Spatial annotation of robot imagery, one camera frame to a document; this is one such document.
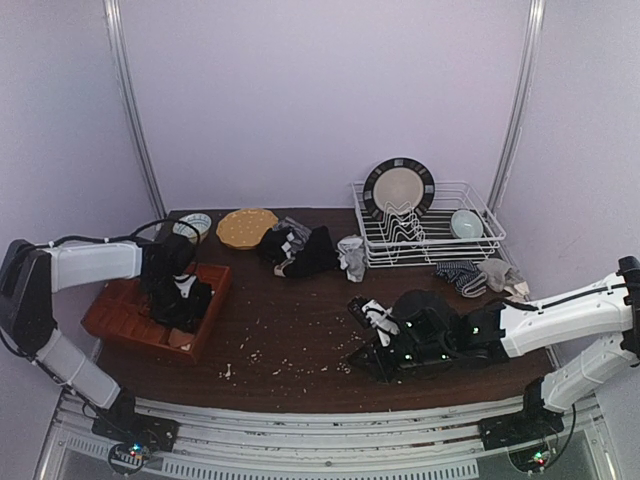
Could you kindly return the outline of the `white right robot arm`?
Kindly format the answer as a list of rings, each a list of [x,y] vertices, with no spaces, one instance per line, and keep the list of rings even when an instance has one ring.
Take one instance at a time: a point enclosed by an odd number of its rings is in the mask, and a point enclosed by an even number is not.
[[[562,432],[563,416],[584,396],[639,362],[639,261],[565,295],[536,302],[496,300],[461,315],[426,290],[410,290],[390,308],[361,296],[349,313],[373,338],[348,356],[350,366],[389,383],[404,370],[454,365],[484,368],[559,342],[594,336],[566,366],[526,386],[520,411],[485,418],[486,450]]]

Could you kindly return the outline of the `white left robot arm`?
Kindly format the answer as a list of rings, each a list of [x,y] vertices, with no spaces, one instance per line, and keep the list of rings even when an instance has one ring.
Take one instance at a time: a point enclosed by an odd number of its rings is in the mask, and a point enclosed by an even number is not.
[[[213,298],[212,287],[195,271],[194,256],[193,244],[176,235],[15,240],[1,264],[1,332],[13,355],[76,394],[108,429],[132,437],[144,425],[134,394],[90,360],[56,316],[74,293],[85,294],[82,304],[88,307],[109,282],[136,281],[153,322],[191,333]]]

